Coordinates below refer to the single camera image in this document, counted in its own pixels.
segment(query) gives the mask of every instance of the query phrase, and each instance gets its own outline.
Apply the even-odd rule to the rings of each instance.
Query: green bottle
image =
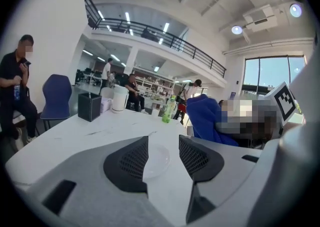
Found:
[[[176,96],[173,95],[171,96],[171,98],[167,101],[166,105],[165,105],[165,111],[164,114],[162,116],[162,121],[164,123],[169,123],[171,120],[171,115],[174,112],[176,107]]]

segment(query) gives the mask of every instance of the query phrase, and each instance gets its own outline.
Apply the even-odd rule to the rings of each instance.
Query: balcony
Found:
[[[127,20],[117,18],[102,19],[92,0],[84,0],[84,2],[88,24],[92,29],[105,30],[110,33],[130,34],[153,41],[164,47],[169,47],[177,52],[184,53],[196,61],[200,61],[222,78],[225,76],[226,68],[208,54],[178,36],[135,21],[128,22]]]

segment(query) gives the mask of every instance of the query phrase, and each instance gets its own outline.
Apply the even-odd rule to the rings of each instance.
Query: white pillar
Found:
[[[126,66],[124,68],[125,74],[130,75],[132,73],[133,68],[135,66],[135,60],[137,58],[138,51],[139,49],[136,46],[133,46],[131,48],[128,60],[126,61],[126,64],[125,64]]]
[[[71,85],[75,84],[77,68],[80,62],[80,58],[82,55],[82,50],[84,50],[86,43],[82,40],[79,40],[76,48],[74,50],[73,58],[71,60],[71,64],[68,70],[68,78]]]

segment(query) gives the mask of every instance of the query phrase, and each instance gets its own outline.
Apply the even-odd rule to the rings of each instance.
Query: plastic bottle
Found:
[[[14,86],[14,100],[19,101],[20,100],[20,85]]]
[[[168,102],[165,105],[165,111],[164,114],[162,116],[162,121],[164,123],[169,123],[171,120],[171,115],[174,112],[176,107],[176,96],[173,95],[171,96],[171,98],[168,100]]]

